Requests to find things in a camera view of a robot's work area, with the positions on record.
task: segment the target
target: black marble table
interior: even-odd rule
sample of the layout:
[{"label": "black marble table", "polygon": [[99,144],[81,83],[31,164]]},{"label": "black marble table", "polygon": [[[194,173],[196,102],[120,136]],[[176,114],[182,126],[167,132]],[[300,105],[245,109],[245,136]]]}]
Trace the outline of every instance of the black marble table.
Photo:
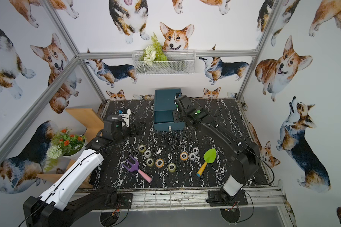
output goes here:
[{"label": "black marble table", "polygon": [[[237,137],[251,142],[241,112],[236,100],[232,98],[197,99],[212,115],[215,114],[218,122],[234,133]],[[179,188],[179,187],[215,187],[222,186],[229,177],[229,167],[232,165],[231,155],[222,148],[216,147],[214,141],[208,136],[202,136],[194,129],[185,127],[181,131],[159,132],[153,130],[153,101],[111,101],[106,116],[113,115],[120,108],[131,109],[130,121],[146,122],[145,134],[136,138],[128,138],[116,148],[102,152],[103,163],[95,168],[91,174],[90,184],[95,188],[108,184],[115,188]],[[155,165],[146,165],[146,158],[138,152],[137,147],[144,144],[150,148],[154,161],[162,158],[165,162],[162,168]],[[192,148],[198,147],[200,152],[196,160],[182,161],[181,152],[190,153]],[[196,175],[204,163],[203,155],[210,149],[216,148],[216,160],[208,164],[201,177]],[[121,163],[132,155],[139,161],[139,169],[153,178],[148,183],[138,172],[128,172]],[[168,164],[175,163],[176,171],[170,173]],[[259,169],[252,180],[267,183],[266,175]],[[248,185],[257,185],[251,180]]]}]

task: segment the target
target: corgi wallpaper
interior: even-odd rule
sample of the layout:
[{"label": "corgi wallpaper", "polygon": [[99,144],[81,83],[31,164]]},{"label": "corgi wallpaper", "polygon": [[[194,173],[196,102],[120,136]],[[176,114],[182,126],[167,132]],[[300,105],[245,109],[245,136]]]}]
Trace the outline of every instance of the corgi wallpaper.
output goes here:
[{"label": "corgi wallpaper", "polygon": [[[260,9],[261,30],[273,3]],[[341,1],[284,4],[243,94],[245,114],[296,225],[339,226]]]}]

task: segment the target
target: clear tape roll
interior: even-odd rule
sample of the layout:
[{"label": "clear tape roll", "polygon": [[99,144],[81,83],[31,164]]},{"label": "clear tape roll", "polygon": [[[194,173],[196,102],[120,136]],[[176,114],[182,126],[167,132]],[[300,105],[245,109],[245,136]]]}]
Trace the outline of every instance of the clear tape roll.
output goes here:
[{"label": "clear tape roll", "polygon": [[188,159],[188,154],[187,152],[182,152],[180,155],[181,160],[186,161]]},{"label": "clear tape roll", "polygon": [[144,144],[140,144],[139,147],[138,147],[138,151],[140,153],[143,153],[145,150],[146,150],[146,146]]},{"label": "clear tape roll", "polygon": [[146,165],[152,167],[154,165],[154,160],[152,158],[148,158],[146,160]]},{"label": "clear tape roll", "polygon": [[168,165],[168,171],[173,173],[176,170],[176,165],[174,163],[170,163]]},{"label": "clear tape roll", "polygon": [[200,149],[198,149],[198,148],[193,148],[193,149],[192,149],[192,152],[195,153],[195,154],[198,154],[198,152],[200,152]]},{"label": "clear tape roll", "polygon": [[158,168],[161,168],[164,166],[164,160],[161,158],[158,158],[157,161],[155,161],[155,166]]},{"label": "clear tape roll", "polygon": [[188,155],[188,157],[189,157],[190,160],[195,160],[196,159],[196,154],[195,153],[190,153]]},{"label": "clear tape roll", "polygon": [[146,151],[144,151],[144,156],[146,158],[150,158],[152,156],[152,152],[150,150],[146,150]]}]

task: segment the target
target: white wire basket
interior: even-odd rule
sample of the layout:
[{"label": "white wire basket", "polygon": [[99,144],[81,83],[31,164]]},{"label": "white wire basket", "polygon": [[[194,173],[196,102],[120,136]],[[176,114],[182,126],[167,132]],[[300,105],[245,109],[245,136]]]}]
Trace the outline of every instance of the white wire basket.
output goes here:
[{"label": "white wire basket", "polygon": [[144,51],[134,51],[132,60],[137,75],[180,75],[195,73],[195,50],[163,51],[169,61],[153,61],[146,64],[142,58]]}]

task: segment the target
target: metal rail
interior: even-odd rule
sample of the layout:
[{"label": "metal rail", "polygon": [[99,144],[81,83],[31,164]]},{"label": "metal rail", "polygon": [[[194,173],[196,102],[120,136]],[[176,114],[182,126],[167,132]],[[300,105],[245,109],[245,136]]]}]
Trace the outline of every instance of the metal rail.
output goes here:
[{"label": "metal rail", "polygon": [[49,103],[51,98],[55,95],[62,84],[67,80],[69,75],[78,65],[80,60],[78,57],[72,58],[62,73],[55,78],[55,80],[46,88],[35,103],[25,112],[17,124],[10,130],[10,132],[0,142],[0,164],[13,150],[23,134],[27,131],[30,125],[35,121],[37,116]]}]

